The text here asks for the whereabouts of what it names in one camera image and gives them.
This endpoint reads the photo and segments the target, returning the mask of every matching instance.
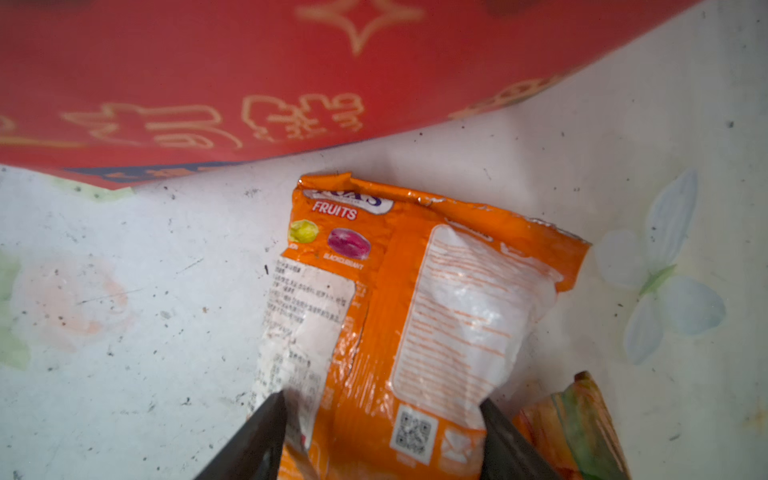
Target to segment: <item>gold pattern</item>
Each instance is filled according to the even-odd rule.
[[[187,175],[192,174],[192,172],[186,168],[164,168],[162,170],[147,170],[146,173],[155,178],[186,177]]]
[[[358,116],[365,111],[357,94],[343,93],[329,99],[322,94],[305,94],[297,104],[288,104],[281,98],[268,95],[249,95],[243,99],[243,122],[253,129],[259,140],[277,143],[286,140],[306,140],[332,133],[332,124],[318,118],[330,113],[330,120],[342,130],[357,132],[362,128]],[[258,124],[263,119],[268,124],[282,125],[282,129]]]
[[[365,24],[361,29],[358,29],[357,25],[346,16],[359,5],[361,0],[335,0],[320,5],[303,5],[296,7],[296,17],[308,22],[324,23],[341,28],[349,36],[352,53],[356,57],[362,53],[366,42],[378,30],[397,24],[419,22],[424,18],[423,8],[400,5],[393,0],[363,1],[370,2],[381,15]]]
[[[53,147],[53,148],[77,148],[84,144],[74,141],[42,140],[39,138],[18,137],[7,135],[16,130],[16,122],[0,115],[0,145],[15,145],[17,147]]]
[[[504,88],[493,97],[480,100],[479,102],[469,105],[467,108],[449,114],[448,118],[458,120],[482,112],[506,107],[507,105],[520,103],[521,101],[536,95],[538,92],[558,83],[563,78],[565,78],[565,75],[554,75],[550,78],[536,78],[533,80],[519,81],[516,84],[511,84]]]
[[[88,133],[99,140],[113,144],[145,145],[140,141],[117,137],[117,133],[121,130],[119,118],[121,113],[138,114],[142,117],[146,131],[150,132],[153,140],[163,147],[215,147],[214,140],[203,133],[225,137],[234,144],[235,148],[243,147],[243,142],[237,137],[217,127],[223,121],[221,114],[207,105],[144,108],[132,104],[106,103],[101,105],[100,112],[65,113],[61,114],[61,117],[88,128]]]

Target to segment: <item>white label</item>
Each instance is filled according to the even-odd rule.
[[[277,261],[248,406],[255,411],[284,390],[286,441],[296,447],[308,449],[312,442],[333,350],[354,296],[353,280],[287,258]]]
[[[447,218],[445,219],[445,222],[448,225],[450,225],[451,227],[458,228],[459,230],[464,230],[466,232],[472,233],[472,234],[482,238],[483,240],[485,240],[487,242],[492,242],[493,241],[493,237],[491,237],[489,235],[486,235],[485,233],[480,233],[477,230],[473,230],[473,229],[467,227],[466,225],[460,224],[459,222],[454,222],[452,220],[448,220]]]
[[[374,215],[383,215],[392,209],[394,201],[388,198],[374,197],[372,195],[358,194],[353,191],[329,192],[323,190],[304,190],[308,198],[331,200],[340,204],[352,205],[361,208]]]
[[[389,447],[429,465],[432,450],[435,448],[437,425],[436,418],[401,403],[397,409]]]
[[[470,429],[512,371],[560,273],[438,225],[429,238],[392,370],[395,396]]]
[[[473,449],[472,439],[467,435],[464,435],[459,430],[445,429],[442,444],[440,444],[440,455],[443,458],[467,464]]]

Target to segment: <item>candy bag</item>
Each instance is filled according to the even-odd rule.
[[[300,179],[288,239],[249,400],[285,392],[280,478],[477,478],[478,405],[589,244],[351,174]]]

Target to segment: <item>purple candy illustration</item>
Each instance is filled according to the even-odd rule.
[[[371,243],[354,230],[334,228],[328,235],[331,250],[348,258],[365,260],[371,253]]]

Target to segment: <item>qr code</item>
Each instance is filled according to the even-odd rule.
[[[389,446],[429,465],[437,434],[436,418],[401,404]]]

